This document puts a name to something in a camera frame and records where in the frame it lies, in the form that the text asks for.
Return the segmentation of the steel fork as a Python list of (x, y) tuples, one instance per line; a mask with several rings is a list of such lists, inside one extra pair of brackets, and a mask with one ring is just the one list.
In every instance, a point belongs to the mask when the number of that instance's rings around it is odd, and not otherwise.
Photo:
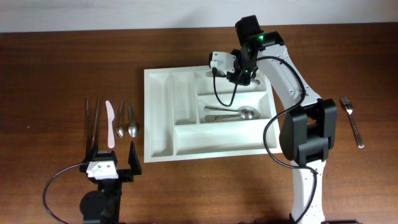
[[(211, 71), (206, 72), (206, 73), (205, 73), (205, 76), (206, 76), (206, 77), (212, 77), (212, 76), (213, 76), (213, 72), (211, 72)], [(215, 77), (217, 77), (217, 78), (226, 78), (227, 75), (224, 74), (223, 72), (216, 72)], [(251, 83), (255, 83), (255, 84), (257, 84), (257, 85), (260, 85), (260, 84), (261, 84), (261, 82), (260, 82), (259, 80), (257, 80), (257, 79), (251, 79)]]
[(358, 127), (357, 127), (357, 125), (354, 121), (354, 117), (353, 117), (353, 104), (352, 104), (352, 102), (350, 102), (350, 100), (346, 96), (341, 96), (340, 101), (343, 104), (343, 107), (348, 114), (348, 118), (351, 123), (351, 127), (353, 129), (353, 134), (354, 134), (356, 143), (359, 148), (363, 148), (364, 141), (363, 141), (363, 138), (358, 130)]

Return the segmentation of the large steel spoon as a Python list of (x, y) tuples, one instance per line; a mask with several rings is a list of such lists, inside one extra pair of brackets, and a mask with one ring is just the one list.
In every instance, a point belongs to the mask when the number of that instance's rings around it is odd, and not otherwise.
[(243, 110), (252, 110), (252, 111), (254, 111), (255, 114), (256, 114), (256, 117), (255, 117), (254, 119), (259, 119), (259, 118), (261, 117), (261, 114), (260, 114), (260, 112), (258, 112), (258, 110), (254, 109), (254, 108), (251, 108), (251, 107), (248, 107), (248, 106), (243, 106), (243, 107), (240, 107), (240, 108), (238, 108), (238, 109), (236, 109), (236, 110), (227, 109), (227, 108), (219, 108), (219, 107), (215, 107), (215, 106), (204, 106), (204, 110), (205, 110), (205, 111), (227, 111), (227, 112), (235, 112), (235, 114), (238, 113), (238, 112), (242, 112)]
[(236, 114), (225, 114), (225, 115), (206, 115), (205, 121), (217, 121), (222, 119), (231, 119), (231, 118), (239, 118), (243, 120), (254, 119), (256, 114), (252, 110), (243, 110), (242, 112), (238, 112)]

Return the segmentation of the small teaspoon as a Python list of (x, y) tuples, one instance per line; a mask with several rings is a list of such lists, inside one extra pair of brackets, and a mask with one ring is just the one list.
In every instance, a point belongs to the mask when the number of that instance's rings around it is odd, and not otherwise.
[(121, 101), (121, 104), (119, 106), (119, 112), (118, 112), (118, 119), (117, 119), (117, 125), (115, 128), (116, 134), (122, 138), (124, 135), (124, 131), (123, 128), (121, 126), (121, 120), (122, 120), (122, 112), (123, 112), (123, 105), (124, 105), (124, 101)]
[(134, 123), (134, 118), (133, 118), (133, 112), (132, 112), (132, 104), (128, 103), (128, 116), (130, 120), (130, 125), (128, 127), (128, 133), (132, 138), (135, 138), (137, 136), (138, 132), (138, 127)]

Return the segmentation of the pink plastic knife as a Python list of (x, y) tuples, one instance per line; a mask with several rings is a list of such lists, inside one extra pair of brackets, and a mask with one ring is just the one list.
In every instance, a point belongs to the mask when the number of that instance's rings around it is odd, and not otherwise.
[(108, 147), (110, 149), (115, 147), (115, 138), (114, 138), (114, 131), (113, 131), (113, 121), (115, 118), (113, 107), (110, 101), (105, 101), (106, 105), (106, 112), (107, 112), (107, 119), (108, 119)]

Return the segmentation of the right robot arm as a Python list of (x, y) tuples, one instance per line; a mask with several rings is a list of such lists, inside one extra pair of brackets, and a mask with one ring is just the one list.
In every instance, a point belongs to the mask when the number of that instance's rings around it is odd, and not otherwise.
[(234, 61), (225, 69), (227, 79), (236, 86), (248, 85), (255, 73), (262, 72), (284, 107), (266, 124), (262, 135), (266, 136), (281, 116), (285, 118), (279, 143), (288, 163), (275, 162), (293, 172), (290, 222), (324, 223), (322, 174), (334, 146), (336, 104), (332, 99), (322, 99), (308, 86), (278, 32), (264, 32), (256, 16), (240, 19), (235, 29), (241, 48), (231, 52)]

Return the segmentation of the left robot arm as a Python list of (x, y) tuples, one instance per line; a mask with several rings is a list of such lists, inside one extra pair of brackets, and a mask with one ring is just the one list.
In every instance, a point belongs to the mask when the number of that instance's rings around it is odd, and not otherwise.
[(98, 188), (85, 194), (80, 201), (83, 223), (119, 223), (122, 184), (133, 182), (134, 176), (142, 174), (134, 142), (129, 148), (130, 168), (117, 169), (117, 163), (114, 151), (100, 151), (97, 144), (85, 156), (80, 171)]

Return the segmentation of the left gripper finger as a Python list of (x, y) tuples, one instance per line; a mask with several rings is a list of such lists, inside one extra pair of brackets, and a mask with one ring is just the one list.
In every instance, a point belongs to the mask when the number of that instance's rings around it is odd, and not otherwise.
[(94, 143), (89, 154), (86, 155), (86, 157), (85, 157), (85, 162), (94, 161), (97, 153), (98, 153), (98, 145), (97, 145), (97, 143)]
[(133, 141), (131, 141), (129, 148), (128, 164), (133, 175), (141, 175), (142, 167), (136, 154), (136, 147)]

